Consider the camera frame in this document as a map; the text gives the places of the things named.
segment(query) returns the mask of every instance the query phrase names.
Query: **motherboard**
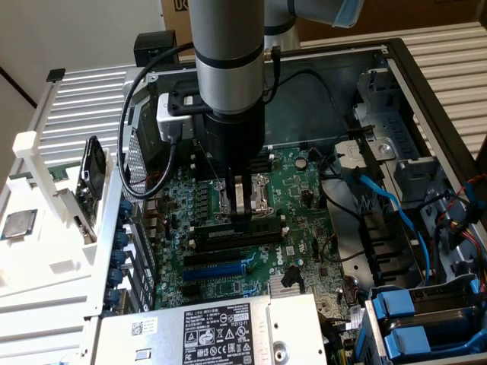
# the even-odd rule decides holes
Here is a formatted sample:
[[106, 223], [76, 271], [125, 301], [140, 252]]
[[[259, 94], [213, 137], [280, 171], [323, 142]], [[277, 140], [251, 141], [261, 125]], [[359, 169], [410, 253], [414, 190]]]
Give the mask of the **motherboard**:
[[269, 172], [253, 175], [253, 218], [242, 231], [230, 223], [224, 179], [197, 179], [194, 166], [179, 168], [148, 201], [146, 229], [158, 263], [155, 309], [274, 294], [272, 283], [294, 266], [323, 315], [349, 314], [355, 299], [346, 295], [342, 266], [321, 255], [333, 229], [320, 207], [317, 162], [300, 148], [275, 149], [268, 158]]

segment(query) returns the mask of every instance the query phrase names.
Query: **power supply label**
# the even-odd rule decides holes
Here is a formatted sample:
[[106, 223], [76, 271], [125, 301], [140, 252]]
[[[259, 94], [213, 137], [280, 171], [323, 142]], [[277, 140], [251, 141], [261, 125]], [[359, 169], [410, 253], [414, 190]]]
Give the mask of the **power supply label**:
[[252, 363], [250, 304], [184, 313], [183, 365]]

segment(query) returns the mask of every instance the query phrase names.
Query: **white wall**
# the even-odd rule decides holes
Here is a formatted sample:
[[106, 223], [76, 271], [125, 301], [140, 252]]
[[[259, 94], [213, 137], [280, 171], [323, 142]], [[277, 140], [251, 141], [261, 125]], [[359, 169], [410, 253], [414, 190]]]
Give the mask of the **white wall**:
[[[137, 34], [164, 27], [159, 1], [0, 0], [0, 65], [38, 101], [53, 68], [134, 63]], [[28, 127], [33, 109], [0, 79], [2, 186], [13, 163], [12, 136]]]

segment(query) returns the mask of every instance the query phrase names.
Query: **blue pcie slot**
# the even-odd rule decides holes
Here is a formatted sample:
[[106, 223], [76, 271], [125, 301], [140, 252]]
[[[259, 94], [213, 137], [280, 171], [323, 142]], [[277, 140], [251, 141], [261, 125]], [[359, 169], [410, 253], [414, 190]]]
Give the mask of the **blue pcie slot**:
[[216, 265], [211, 268], [197, 268], [186, 270], [183, 273], [183, 281], [205, 280], [223, 278], [225, 276], [245, 275], [246, 266], [239, 262]]

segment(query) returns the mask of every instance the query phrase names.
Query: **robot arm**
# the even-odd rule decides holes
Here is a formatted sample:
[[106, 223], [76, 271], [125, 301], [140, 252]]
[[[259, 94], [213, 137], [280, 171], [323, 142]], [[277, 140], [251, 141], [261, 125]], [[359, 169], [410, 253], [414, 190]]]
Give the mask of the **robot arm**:
[[285, 32], [296, 16], [333, 25], [348, 16], [351, 26], [362, 2], [189, 0], [199, 92], [212, 110], [204, 115], [207, 148], [227, 167], [233, 221], [251, 216], [249, 162], [265, 140], [264, 30]]

